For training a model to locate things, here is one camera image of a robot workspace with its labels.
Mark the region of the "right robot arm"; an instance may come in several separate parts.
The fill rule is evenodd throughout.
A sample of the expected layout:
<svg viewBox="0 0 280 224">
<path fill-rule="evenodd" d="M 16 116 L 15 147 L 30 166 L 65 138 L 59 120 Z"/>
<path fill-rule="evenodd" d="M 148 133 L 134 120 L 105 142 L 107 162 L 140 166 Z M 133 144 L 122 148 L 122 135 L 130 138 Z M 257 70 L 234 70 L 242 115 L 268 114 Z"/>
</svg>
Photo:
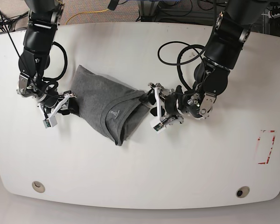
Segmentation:
<svg viewBox="0 0 280 224">
<path fill-rule="evenodd" d="M 59 94 L 57 91 L 58 81 L 65 75 L 68 66 L 65 49 L 54 40 L 65 4 L 61 0 L 27 0 L 26 4 L 29 7 L 28 27 L 23 41 L 23 53 L 18 62 L 20 75 L 17 93 L 24 98 L 34 98 L 45 127 L 54 127 L 57 125 L 56 114 L 79 113 L 76 94 L 72 91 Z M 63 53 L 63 70 L 57 77 L 45 77 L 53 46 Z"/>
</svg>

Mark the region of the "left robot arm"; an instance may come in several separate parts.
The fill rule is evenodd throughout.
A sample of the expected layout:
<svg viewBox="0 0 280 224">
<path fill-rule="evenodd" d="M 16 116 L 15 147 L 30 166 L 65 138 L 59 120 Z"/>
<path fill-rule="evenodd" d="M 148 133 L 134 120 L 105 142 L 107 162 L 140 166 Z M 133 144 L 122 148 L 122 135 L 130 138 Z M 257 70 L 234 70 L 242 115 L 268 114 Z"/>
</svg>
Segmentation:
<svg viewBox="0 0 280 224">
<path fill-rule="evenodd" d="M 182 84 L 170 90 L 149 83 L 151 89 L 142 101 L 153 106 L 151 127 L 157 133 L 174 123 L 182 124 L 184 116 L 209 117 L 217 96 L 227 88 L 252 25 L 268 5 L 267 0 L 230 0 L 221 13 L 215 9 L 207 44 L 186 44 L 172 64 Z"/>
</svg>

